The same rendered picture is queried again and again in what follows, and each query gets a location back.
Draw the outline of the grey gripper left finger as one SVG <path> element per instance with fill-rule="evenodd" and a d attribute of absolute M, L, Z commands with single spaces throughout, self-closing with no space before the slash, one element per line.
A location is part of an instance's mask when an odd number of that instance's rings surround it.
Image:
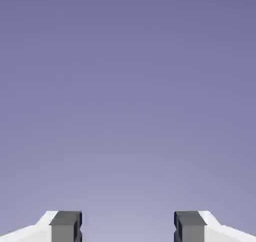
<path fill-rule="evenodd" d="M 0 235 L 0 242 L 83 242 L 81 211 L 48 210 L 36 224 Z"/>

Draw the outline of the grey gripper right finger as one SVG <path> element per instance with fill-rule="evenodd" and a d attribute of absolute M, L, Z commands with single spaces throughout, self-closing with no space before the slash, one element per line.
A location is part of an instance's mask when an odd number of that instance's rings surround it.
<path fill-rule="evenodd" d="M 174 212 L 173 242 L 256 242 L 256 235 L 222 225 L 208 210 Z"/>

